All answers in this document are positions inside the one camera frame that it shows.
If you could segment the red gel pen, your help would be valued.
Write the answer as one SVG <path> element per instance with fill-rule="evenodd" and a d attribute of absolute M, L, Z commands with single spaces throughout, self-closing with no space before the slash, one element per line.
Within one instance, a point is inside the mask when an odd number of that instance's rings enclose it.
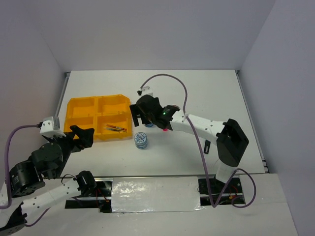
<path fill-rule="evenodd" d="M 111 128 L 111 129 L 121 130 L 121 131 L 123 131 L 123 132 L 127 132 L 127 129 L 126 129 L 126 128 L 119 127 L 119 126 L 114 126 L 114 125 L 109 125 L 109 124 L 107 124 L 106 127 Z"/>

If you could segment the blue gel pen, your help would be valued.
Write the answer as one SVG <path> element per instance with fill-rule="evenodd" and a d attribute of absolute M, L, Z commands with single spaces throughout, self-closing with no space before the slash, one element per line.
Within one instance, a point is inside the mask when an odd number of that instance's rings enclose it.
<path fill-rule="evenodd" d="M 106 130 L 115 131 L 115 132 L 125 132 L 125 133 L 127 132 L 126 130 L 111 128 L 111 127 L 106 127 Z"/>

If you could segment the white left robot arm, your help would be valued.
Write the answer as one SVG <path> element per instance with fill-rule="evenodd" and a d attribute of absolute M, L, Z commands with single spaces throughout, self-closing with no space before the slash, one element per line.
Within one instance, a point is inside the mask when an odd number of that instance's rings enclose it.
<path fill-rule="evenodd" d="M 30 125 L 15 128 L 9 135 L 5 151 L 5 182 L 0 190 L 0 234 L 9 236 L 24 227 L 30 227 L 28 218 L 31 214 L 46 213 L 52 206 L 69 198 L 91 196 L 96 191 L 96 181 L 90 171 L 81 171 L 71 180 L 44 194 L 32 194 L 45 186 L 45 179 L 57 179 L 72 153 L 92 147 L 94 128 L 82 129 L 77 125 L 70 127 L 70 132 L 63 133 L 58 128 L 48 128 L 43 122 L 34 125 L 47 140 L 29 158 L 9 167 L 9 148 L 13 135 Z"/>

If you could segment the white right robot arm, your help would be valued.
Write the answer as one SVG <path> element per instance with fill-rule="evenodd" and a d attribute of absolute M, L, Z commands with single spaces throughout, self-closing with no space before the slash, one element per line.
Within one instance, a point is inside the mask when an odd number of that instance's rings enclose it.
<path fill-rule="evenodd" d="M 239 123 L 233 119 L 215 121 L 187 114 L 175 105 L 162 107 L 157 97 L 143 95 L 129 106 L 134 126 L 152 123 L 160 129 L 182 131 L 198 139 L 210 141 L 217 147 L 220 164 L 215 175 L 214 187 L 225 192 L 231 187 L 230 177 L 239 166 L 249 140 Z"/>

